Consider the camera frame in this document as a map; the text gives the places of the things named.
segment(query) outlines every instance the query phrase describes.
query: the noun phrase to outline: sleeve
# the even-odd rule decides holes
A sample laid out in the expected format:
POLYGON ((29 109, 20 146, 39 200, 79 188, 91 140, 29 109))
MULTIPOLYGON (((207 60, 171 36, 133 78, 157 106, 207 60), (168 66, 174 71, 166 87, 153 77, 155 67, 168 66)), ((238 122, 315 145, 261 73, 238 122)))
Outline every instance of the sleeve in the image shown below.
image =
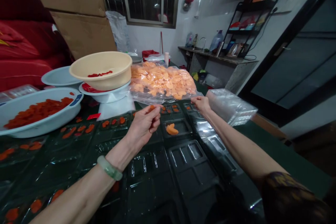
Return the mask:
POLYGON ((289 174, 269 174, 262 186, 267 223, 331 223, 333 212, 289 174))

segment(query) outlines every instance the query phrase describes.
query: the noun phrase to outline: forearm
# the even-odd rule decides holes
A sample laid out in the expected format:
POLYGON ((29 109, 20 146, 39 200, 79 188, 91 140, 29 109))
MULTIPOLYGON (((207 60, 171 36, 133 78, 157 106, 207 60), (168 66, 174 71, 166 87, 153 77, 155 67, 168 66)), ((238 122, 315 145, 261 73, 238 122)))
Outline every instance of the forearm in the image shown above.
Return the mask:
POLYGON ((265 151, 228 125, 214 111, 208 110, 204 117, 215 128, 231 156, 258 186, 271 172, 286 173, 265 151))
MULTIPOLYGON (((107 161, 123 171, 137 153, 127 136, 107 155, 107 161)), ((87 223, 115 181, 97 164, 83 178, 45 208, 32 223, 87 223)))

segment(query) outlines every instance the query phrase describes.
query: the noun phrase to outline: black shelf rack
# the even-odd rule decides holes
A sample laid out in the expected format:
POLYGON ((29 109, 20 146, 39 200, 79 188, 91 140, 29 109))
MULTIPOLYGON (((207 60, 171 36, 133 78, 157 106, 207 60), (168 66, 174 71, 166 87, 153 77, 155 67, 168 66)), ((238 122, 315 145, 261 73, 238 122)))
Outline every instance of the black shelf rack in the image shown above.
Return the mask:
POLYGON ((230 40, 232 40, 235 35, 246 36, 247 37, 243 48, 241 49, 240 53, 238 54, 238 57, 243 58, 247 55, 247 53, 249 52, 249 50, 250 50, 251 46, 253 45, 255 39, 257 38, 258 34, 262 30, 264 24, 266 23, 266 21, 270 17, 271 11, 273 10, 273 8, 274 8, 274 6, 276 5, 277 2, 278 2, 278 0, 263 0, 263 1, 251 2, 251 3, 240 2, 237 5, 236 10, 234 11, 233 17, 231 19, 230 25, 227 28, 227 31, 226 31, 226 34, 225 34, 225 37, 224 37, 224 41, 225 41, 226 37, 228 36, 228 34, 232 35, 230 40), (240 13, 240 17, 239 17, 239 20, 238 20, 239 22, 241 21, 244 13, 260 12, 257 20, 255 21, 256 24, 258 23, 258 21, 259 21, 259 19, 261 18, 262 15, 264 15, 265 13, 267 13, 267 15, 266 15, 265 21, 262 23, 262 25, 260 27, 258 27, 258 30, 256 30, 256 25, 254 25, 252 30, 230 30, 230 26, 232 25, 232 22, 233 22, 234 18, 236 17, 237 12, 240 13), (254 38, 253 38, 252 42, 248 45, 247 42, 251 37, 254 37, 254 38))

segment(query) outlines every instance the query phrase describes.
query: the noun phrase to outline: bracelet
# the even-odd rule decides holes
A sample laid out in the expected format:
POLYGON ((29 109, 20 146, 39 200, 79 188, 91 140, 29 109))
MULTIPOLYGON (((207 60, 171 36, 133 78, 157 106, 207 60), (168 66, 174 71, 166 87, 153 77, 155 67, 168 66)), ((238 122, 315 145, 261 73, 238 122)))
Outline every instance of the bracelet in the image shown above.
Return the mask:
POLYGON ((103 168, 103 170, 115 181, 119 181, 122 179, 123 174, 118 171, 117 168, 113 167, 104 156, 100 156, 97 159, 97 163, 103 168))

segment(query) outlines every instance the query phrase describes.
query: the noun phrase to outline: hand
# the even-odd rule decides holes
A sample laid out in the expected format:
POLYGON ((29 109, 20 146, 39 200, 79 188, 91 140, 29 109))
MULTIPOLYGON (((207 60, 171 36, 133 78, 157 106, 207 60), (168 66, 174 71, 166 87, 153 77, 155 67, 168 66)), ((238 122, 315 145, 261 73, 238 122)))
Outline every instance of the hand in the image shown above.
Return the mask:
POLYGON ((203 116, 205 116, 206 113, 211 111, 209 105, 209 99, 205 96, 193 97, 191 98, 191 102, 195 104, 195 106, 203 116))
POLYGON ((162 105, 154 105, 155 109, 150 111, 150 106, 138 111, 126 135, 129 145, 139 151, 148 143, 152 134, 160 125, 160 109, 162 105))

